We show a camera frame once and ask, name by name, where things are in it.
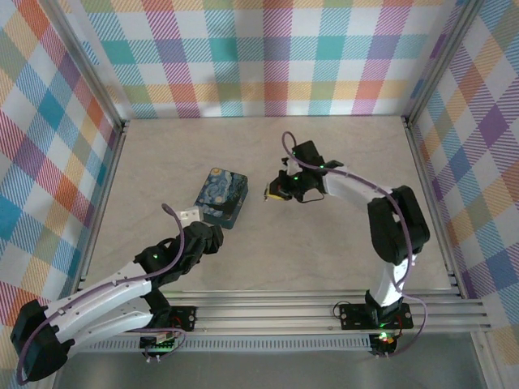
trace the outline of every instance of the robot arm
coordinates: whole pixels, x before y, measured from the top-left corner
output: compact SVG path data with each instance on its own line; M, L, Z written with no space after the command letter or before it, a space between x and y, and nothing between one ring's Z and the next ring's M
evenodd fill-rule
M401 221L396 219L393 205L382 193L392 196L405 217L413 247L413 262L430 237L413 191L408 186L396 189L367 186L364 184L367 180L352 174L342 163L336 160L325 162L312 141L296 145L292 148L292 154L302 164L292 158L283 158L286 169L280 170L278 177L267 185L265 199L296 199L305 203L305 193L318 190L323 196L331 195L348 200L367 212L373 248L386 264L378 290L375 294L371 294L369 290L366 293L366 310L374 327L384 325L401 308L403 281L408 266L412 263L407 258ZM308 165L318 166L319 169L309 169ZM329 169L344 174L330 173Z
M171 266L181 248L180 236L144 249L112 276L76 294L47 306L37 300L25 304L11 333L27 376L21 380L19 370L20 383L51 375L81 347L121 332L176 327L173 307L159 288L187 274L203 254L216 253L223 243L219 226L195 221L183 228L183 251Z

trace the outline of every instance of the colorful plaid backdrop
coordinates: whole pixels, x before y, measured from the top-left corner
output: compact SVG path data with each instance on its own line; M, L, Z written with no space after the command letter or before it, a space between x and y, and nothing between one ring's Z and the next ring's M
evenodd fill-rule
M36 0L0 0L0 387L19 308L71 291L112 125Z
M457 265L519 382L519 0L486 0L418 121Z
M401 114L442 15L454 7L444 0L60 4L127 118Z

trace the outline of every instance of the blue box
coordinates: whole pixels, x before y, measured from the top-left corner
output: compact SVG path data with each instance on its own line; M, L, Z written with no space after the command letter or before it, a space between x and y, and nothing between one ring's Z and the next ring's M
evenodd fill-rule
M223 170L211 169L195 205L202 209L204 221L232 229L247 196L247 176Z

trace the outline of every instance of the box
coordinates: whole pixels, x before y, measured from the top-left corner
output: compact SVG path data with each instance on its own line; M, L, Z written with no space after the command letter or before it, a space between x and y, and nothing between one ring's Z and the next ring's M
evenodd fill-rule
M247 176L213 168L205 180L195 205L202 209L204 221L232 229L247 196Z

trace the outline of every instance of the table surface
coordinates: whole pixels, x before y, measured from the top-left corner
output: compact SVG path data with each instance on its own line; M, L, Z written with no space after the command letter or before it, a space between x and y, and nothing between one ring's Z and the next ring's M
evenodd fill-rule
M249 178L238 220L220 251L164 290L368 289L384 263L367 214L327 196L264 202L281 169L284 130L312 139L325 160L391 187L414 189L431 230L408 289L446 289L448 277L401 119L397 117L205 118L132 121L109 195L87 284L113 274L147 246L178 234L161 209L191 207L211 168Z

